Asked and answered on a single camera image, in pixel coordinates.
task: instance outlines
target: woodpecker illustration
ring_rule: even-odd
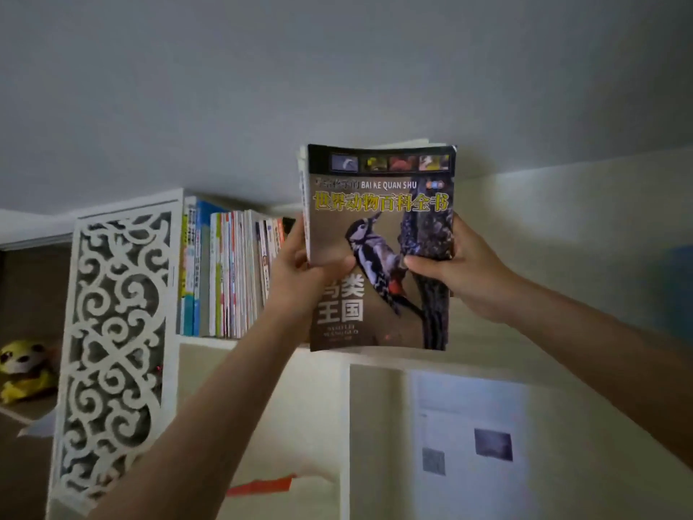
[[[380,214],[355,221],[346,231],[346,240],[359,267],[378,295],[400,315],[400,306],[409,308],[423,319],[423,312],[406,297],[402,281],[407,274],[403,256],[395,253],[385,238],[373,230]]]

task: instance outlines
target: gray ceiling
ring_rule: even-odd
[[[693,141],[693,0],[0,0],[0,208],[299,199],[302,143],[458,174]]]

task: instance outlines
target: person's right hand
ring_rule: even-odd
[[[417,274],[444,282],[475,314],[504,322],[508,302],[523,279],[503,264],[487,242],[456,213],[453,237],[454,257],[450,261],[410,255],[404,258],[405,264]]]

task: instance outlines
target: ornate carved panel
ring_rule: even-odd
[[[81,509],[155,439],[170,225],[171,209],[163,206],[91,218],[75,229],[52,492]]]

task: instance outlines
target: yellow plush toy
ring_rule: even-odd
[[[10,376],[0,399],[12,403],[57,386],[46,347],[38,341],[12,341],[0,349],[0,372]]]

